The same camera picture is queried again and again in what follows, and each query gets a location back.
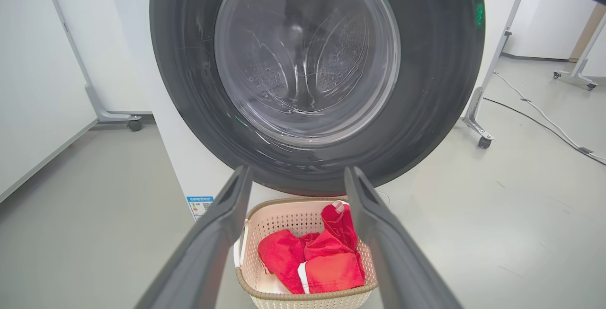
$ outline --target wall baseboard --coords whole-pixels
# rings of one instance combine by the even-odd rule
[[[509,53],[500,53],[500,55],[502,55],[502,57],[518,59],[520,61],[569,62],[568,59],[561,59],[561,58],[526,57],[523,55],[512,55]]]
[[[2,192],[2,194],[0,194],[0,203],[2,201],[4,201],[4,199],[9,197],[9,195],[13,194],[13,192],[15,192],[17,190],[17,188],[19,188],[26,181],[28,181],[34,174],[37,173],[37,171],[39,171],[42,167],[44,167],[46,164],[48,164],[48,162],[53,160],[54,157],[58,156],[60,152],[62,152],[69,145],[74,143],[74,141],[78,140],[82,135],[84,135],[85,132],[88,132],[89,129],[93,128],[93,126],[95,126],[97,124],[97,122],[99,122],[99,120],[95,119],[93,122],[89,123],[87,126],[82,128],[82,130],[80,130],[80,132],[78,132],[76,135],[71,137],[71,139],[69,139],[66,143],[63,143],[63,145],[61,145],[54,152],[50,153],[50,155],[47,156],[44,160],[42,160],[39,164],[37,164],[36,167],[32,168],[30,171],[28,171],[26,173],[26,175],[22,176],[21,179],[17,180],[17,182],[15,182],[11,187],[9,187],[6,191]]]

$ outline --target gray floor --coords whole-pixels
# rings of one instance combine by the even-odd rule
[[[606,156],[606,87],[501,59],[497,70]],[[485,97],[540,115],[494,76]],[[606,167],[484,102],[420,165],[403,224],[468,309],[601,308]],[[193,224],[158,129],[88,132],[0,204],[0,308],[131,308]],[[219,306],[246,303],[226,264]],[[366,307],[380,302],[373,294]]]

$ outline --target laundry basket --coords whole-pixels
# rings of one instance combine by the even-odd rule
[[[299,237],[324,229],[322,210],[344,198],[291,198],[268,201],[253,208],[239,242],[234,245],[238,282],[260,309],[356,309],[377,287],[370,249],[358,240],[357,250],[366,273],[363,287],[317,294],[289,294],[275,275],[266,275],[257,251],[259,242],[271,233],[289,229]]]

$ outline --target black cable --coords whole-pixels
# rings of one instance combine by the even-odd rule
[[[576,149],[576,147],[575,147],[575,146],[573,146],[573,145],[572,145],[570,142],[568,142],[568,141],[567,141],[565,138],[563,138],[562,136],[560,136],[560,134],[558,134],[558,133],[554,132],[554,130],[553,130],[553,129],[551,129],[551,128],[549,128],[548,126],[546,126],[546,125],[542,124],[541,122],[539,122],[539,121],[537,121],[537,120],[533,119],[533,117],[530,117],[530,116],[528,116],[528,115],[526,115],[526,114],[522,113],[522,112],[521,112],[521,111],[519,111],[519,110],[515,110],[515,109],[511,108],[510,106],[507,106],[507,105],[505,105],[505,104],[502,104],[501,102],[496,102],[495,100],[491,100],[490,98],[483,97],[483,99],[485,99],[485,100],[487,100],[487,101],[490,101],[490,102],[493,102],[493,103],[496,103],[496,104],[498,104],[498,105],[500,105],[500,106],[504,106],[504,107],[506,107],[506,108],[508,108],[508,109],[510,109],[510,110],[515,111],[516,113],[518,113],[518,114],[520,114],[520,115],[524,115],[524,116],[528,117],[528,118],[529,118],[529,119],[531,119],[532,121],[535,121],[537,124],[539,124],[539,126],[541,126],[541,127],[545,128],[545,129],[549,130],[550,132],[552,132],[552,133],[553,133],[555,136],[559,137],[559,138],[560,138],[560,140],[564,141],[564,142],[565,142],[567,145],[569,145],[570,147],[572,147],[572,148],[573,148],[574,150],[576,150],[577,152],[580,152],[580,154],[583,154],[584,156],[587,156],[588,158],[591,158],[591,160],[594,160],[594,161],[596,161],[596,162],[598,162],[598,163],[600,163],[600,164],[602,164],[602,165],[606,166],[606,164],[605,164],[604,162],[601,162],[601,161],[600,161],[600,160],[598,160],[598,159],[594,159],[592,156],[587,155],[587,154],[583,153],[582,151],[579,151],[578,149]]]

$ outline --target metal stand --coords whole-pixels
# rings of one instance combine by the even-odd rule
[[[503,29],[502,36],[500,37],[499,43],[496,46],[496,50],[490,62],[489,68],[482,81],[482,85],[480,87],[477,87],[476,90],[474,90],[469,107],[467,108],[467,113],[465,113],[465,116],[461,118],[464,124],[469,126],[469,128],[473,129],[474,132],[481,135],[480,141],[478,141],[478,147],[481,147],[483,149],[487,149],[490,146],[490,144],[494,140],[494,137],[487,133],[486,130],[484,130],[482,126],[480,126],[476,121],[476,119],[478,119],[480,102],[482,101],[482,95],[484,94],[484,91],[486,90],[486,87],[492,77],[494,68],[496,67],[496,63],[500,57],[500,53],[503,51],[503,48],[505,47],[505,44],[507,43],[507,40],[511,35],[511,24],[513,24],[513,18],[515,18],[516,16],[517,8],[520,6],[521,1],[522,0],[513,1],[511,11],[509,12],[509,17],[507,18],[507,21],[505,23],[505,28]]]
[[[139,120],[141,120],[140,116],[109,113],[103,107],[103,104],[99,100],[99,96],[97,96],[97,92],[92,84],[87,82],[84,85],[84,89],[86,89],[86,93],[89,96],[91,104],[93,105],[93,109],[95,109],[95,113],[97,113],[99,122],[128,121],[128,124],[126,125],[128,129],[132,130],[133,132],[141,130],[141,122],[139,122]]]
[[[93,83],[90,82],[90,76],[89,76],[89,73],[86,71],[86,68],[84,67],[84,63],[82,62],[82,58],[80,57],[80,52],[78,52],[78,48],[76,47],[76,44],[74,43],[74,39],[71,36],[71,33],[69,32],[69,30],[67,28],[67,22],[65,22],[65,17],[63,16],[63,12],[61,11],[61,7],[59,6],[59,1],[57,1],[57,0],[52,0],[52,1],[53,1],[54,9],[57,12],[57,15],[59,16],[59,20],[61,20],[61,23],[63,24],[63,30],[65,30],[65,35],[67,36],[67,40],[70,42],[71,50],[72,50],[72,52],[74,52],[74,56],[76,56],[76,61],[78,61],[78,65],[80,66],[80,71],[82,71],[82,74],[84,75],[84,80],[86,80],[86,84],[84,85],[84,88],[86,89],[86,93],[89,96],[89,100],[90,100],[91,104],[93,105],[93,109],[95,109],[95,113],[97,113],[99,122],[128,121],[128,124],[126,125],[128,127],[128,129],[132,130],[133,132],[137,132],[138,130],[141,130],[141,122],[139,122],[139,120],[141,120],[140,116],[128,115],[128,114],[112,114],[112,113],[109,113],[105,109],[105,107],[103,107],[103,104],[99,100],[99,96],[97,95],[97,92],[93,88]]]
[[[565,74],[566,76],[570,76],[574,80],[581,80],[583,83],[588,82],[587,90],[589,90],[589,91],[592,91],[593,88],[597,87],[597,83],[595,83],[592,80],[590,80],[589,78],[586,78],[585,76],[583,76],[582,72],[583,72],[583,68],[585,67],[585,64],[587,64],[587,55],[589,55],[589,52],[591,51],[593,44],[595,44],[597,37],[600,35],[600,32],[602,32],[602,29],[604,28],[604,24],[606,24],[606,14],[602,17],[602,20],[600,20],[600,24],[597,26],[597,29],[591,36],[591,39],[589,39],[589,43],[587,44],[587,47],[583,51],[583,54],[580,55],[579,61],[576,63],[576,65],[574,65],[574,68],[572,69],[572,71],[556,70],[553,72],[554,79],[560,78],[560,77],[562,77],[563,74]]]
[[[477,87],[476,90],[473,92],[472,102],[471,104],[469,104],[469,108],[467,108],[467,113],[465,113],[465,117],[463,117],[463,123],[482,136],[480,137],[480,141],[478,142],[478,147],[487,149],[490,146],[492,140],[494,140],[494,137],[488,132],[486,132],[486,130],[484,130],[482,126],[480,126],[478,122],[476,122],[476,115],[483,94],[483,87]]]

